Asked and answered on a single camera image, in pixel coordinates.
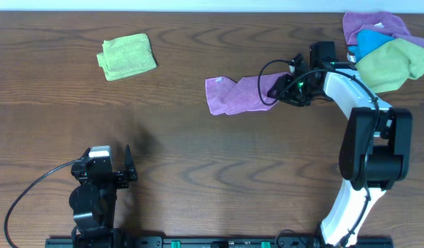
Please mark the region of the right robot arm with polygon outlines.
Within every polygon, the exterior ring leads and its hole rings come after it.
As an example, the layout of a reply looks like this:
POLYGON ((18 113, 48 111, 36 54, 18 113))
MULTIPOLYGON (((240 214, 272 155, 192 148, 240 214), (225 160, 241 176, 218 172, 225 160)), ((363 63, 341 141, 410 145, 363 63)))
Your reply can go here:
POLYGON ((382 101, 360 79, 351 62, 334 55, 312 55, 306 66, 300 55, 288 62, 292 72, 275 80, 267 95, 296 107, 315 96, 335 102, 348 119, 339 153, 341 188, 329 214, 314 234, 285 229, 263 238, 134 238, 133 247, 393 247, 391 238, 359 236, 373 205, 395 182, 406 177, 412 135, 409 110, 382 101))

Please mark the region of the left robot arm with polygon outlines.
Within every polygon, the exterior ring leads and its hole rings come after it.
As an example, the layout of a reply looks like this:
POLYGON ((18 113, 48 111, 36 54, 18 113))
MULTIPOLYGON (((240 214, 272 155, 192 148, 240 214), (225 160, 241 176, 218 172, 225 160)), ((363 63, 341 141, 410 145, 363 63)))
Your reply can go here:
POLYGON ((117 191, 129 187, 128 171, 112 169, 111 147, 87 148, 71 168, 80 185, 70 194, 69 204, 76 223, 74 247, 112 247, 117 191))

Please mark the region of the pink microfiber cloth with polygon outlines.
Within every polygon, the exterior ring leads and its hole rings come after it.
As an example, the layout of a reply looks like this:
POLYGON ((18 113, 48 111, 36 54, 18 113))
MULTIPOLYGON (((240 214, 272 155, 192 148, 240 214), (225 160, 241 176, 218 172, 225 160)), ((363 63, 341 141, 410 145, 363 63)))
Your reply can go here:
POLYGON ((225 76, 205 80, 206 101, 212 115, 235 115, 242 112, 267 111, 260 100, 257 76, 242 77, 238 82, 225 76))

